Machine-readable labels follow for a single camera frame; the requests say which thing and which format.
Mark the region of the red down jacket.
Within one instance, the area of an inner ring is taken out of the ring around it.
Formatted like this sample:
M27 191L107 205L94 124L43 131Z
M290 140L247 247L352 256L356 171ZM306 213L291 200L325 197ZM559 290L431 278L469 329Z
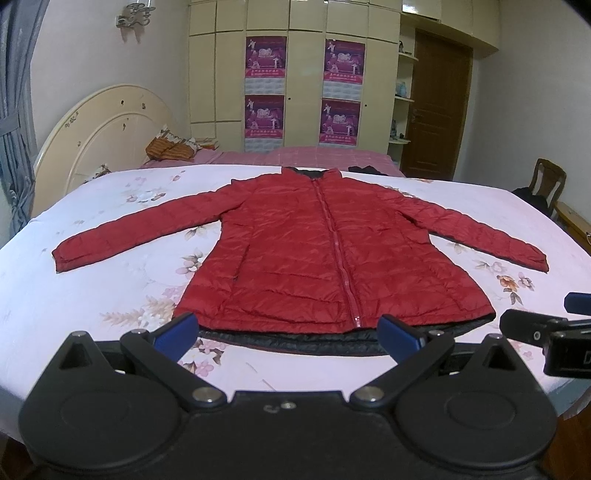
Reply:
M372 356L379 319L469 330L494 319L476 281L432 244L439 236L540 272L536 246L461 212L329 170L283 169L164 202L74 235L58 272L212 222L211 253L176 315L226 343L308 355Z

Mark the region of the wooden side table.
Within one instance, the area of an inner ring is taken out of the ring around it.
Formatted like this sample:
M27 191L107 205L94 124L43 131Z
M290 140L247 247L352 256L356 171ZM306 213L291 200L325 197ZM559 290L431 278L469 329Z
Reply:
M559 226L588 254L591 254L591 225L572 207L562 201L555 205L556 221Z

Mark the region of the brown wooden chair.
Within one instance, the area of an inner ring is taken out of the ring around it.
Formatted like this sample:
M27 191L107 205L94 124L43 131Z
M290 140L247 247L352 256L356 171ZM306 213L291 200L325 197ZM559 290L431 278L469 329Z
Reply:
M550 160L539 158L531 182L512 191L538 211L551 217L567 180L566 172Z

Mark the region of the black garment on bed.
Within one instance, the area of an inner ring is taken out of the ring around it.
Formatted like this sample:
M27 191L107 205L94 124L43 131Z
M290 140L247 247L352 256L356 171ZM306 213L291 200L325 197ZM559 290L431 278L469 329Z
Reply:
M352 173L386 176L386 173L383 173L383 172L379 171L378 169L376 169L375 167L370 166L370 165L366 166L366 167L351 166L348 168L348 171L352 172Z

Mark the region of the pink checked bedspread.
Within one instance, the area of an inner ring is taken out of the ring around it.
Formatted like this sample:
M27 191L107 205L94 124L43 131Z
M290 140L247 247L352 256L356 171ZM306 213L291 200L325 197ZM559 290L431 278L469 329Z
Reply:
M374 151L329 147L281 147L269 153L223 152L221 150L199 150L188 161L148 160L142 168L166 168L190 165L250 165L304 168L337 169L348 171L351 166L373 166L386 176L404 177L402 171L387 154Z

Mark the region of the cream round headboard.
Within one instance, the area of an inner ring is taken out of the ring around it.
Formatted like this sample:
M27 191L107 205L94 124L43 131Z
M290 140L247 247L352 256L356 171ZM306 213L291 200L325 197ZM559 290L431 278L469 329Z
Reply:
M37 216L90 180L101 168L135 170L162 127L179 129L166 103L137 85L106 87L77 103L60 119L35 161Z

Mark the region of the lower right purple poster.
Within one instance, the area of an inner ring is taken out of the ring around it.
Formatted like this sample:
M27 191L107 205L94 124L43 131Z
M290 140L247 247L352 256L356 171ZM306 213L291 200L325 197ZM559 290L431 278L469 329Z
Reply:
M318 143L355 148L358 142L361 103L334 99L322 100Z

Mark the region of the purple poster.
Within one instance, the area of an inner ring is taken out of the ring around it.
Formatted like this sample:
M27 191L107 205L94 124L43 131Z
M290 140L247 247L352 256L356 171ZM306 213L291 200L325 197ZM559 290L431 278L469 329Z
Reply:
M286 64L286 36L249 36L246 38L246 78L284 78L286 77Z
M318 143L355 148L358 142L361 103L334 99L322 100Z
M362 84L365 54L366 45L363 43L325 40L324 80Z
M283 139L283 95L245 96L245 139Z

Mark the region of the lower left purple poster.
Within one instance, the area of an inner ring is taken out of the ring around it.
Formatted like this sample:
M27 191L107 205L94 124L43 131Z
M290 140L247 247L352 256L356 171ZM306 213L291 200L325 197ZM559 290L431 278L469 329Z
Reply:
M245 96L245 139L283 139L283 95Z

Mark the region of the brown wooden door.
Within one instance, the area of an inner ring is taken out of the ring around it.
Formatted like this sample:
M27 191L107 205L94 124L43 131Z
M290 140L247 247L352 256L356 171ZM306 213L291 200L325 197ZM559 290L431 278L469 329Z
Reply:
M401 170L408 177L451 180L460 154L468 110L473 50L416 32L414 67Z

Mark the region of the cream built-in wardrobe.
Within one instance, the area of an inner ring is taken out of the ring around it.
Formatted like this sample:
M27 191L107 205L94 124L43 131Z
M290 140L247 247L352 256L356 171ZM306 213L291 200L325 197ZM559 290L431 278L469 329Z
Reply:
M225 151L318 143L322 100L361 103L355 148L386 153L410 107L419 30L488 55L500 45L496 1L193 1L189 6L189 120ZM249 36L286 36L284 78L246 78ZM325 40L366 45L360 85L324 80ZM283 139L245 139L245 96L283 95Z

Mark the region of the upper right purple poster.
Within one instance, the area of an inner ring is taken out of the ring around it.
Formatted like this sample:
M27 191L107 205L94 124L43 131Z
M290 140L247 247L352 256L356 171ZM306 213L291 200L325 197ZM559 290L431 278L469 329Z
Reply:
M362 84L365 54L366 45L363 43L325 40L324 80Z

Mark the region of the upper left purple poster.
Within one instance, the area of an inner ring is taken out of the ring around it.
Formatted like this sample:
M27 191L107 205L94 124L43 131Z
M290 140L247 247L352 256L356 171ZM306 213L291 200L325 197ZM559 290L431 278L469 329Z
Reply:
M246 78L284 78L286 77L286 64L286 36L249 36L246 38Z

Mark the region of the grey blue curtain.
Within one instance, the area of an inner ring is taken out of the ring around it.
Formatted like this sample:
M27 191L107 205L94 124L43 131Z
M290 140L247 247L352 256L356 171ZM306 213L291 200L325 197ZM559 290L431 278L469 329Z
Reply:
M11 236L30 220L35 195L31 62L47 7L46 1L1 3L1 188Z

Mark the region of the silver wall lamp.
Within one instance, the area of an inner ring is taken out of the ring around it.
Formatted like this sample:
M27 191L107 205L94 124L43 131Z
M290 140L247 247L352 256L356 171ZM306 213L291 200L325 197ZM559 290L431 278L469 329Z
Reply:
M119 29L146 27L151 22L155 7L151 1L135 1L127 4L116 17L115 26Z

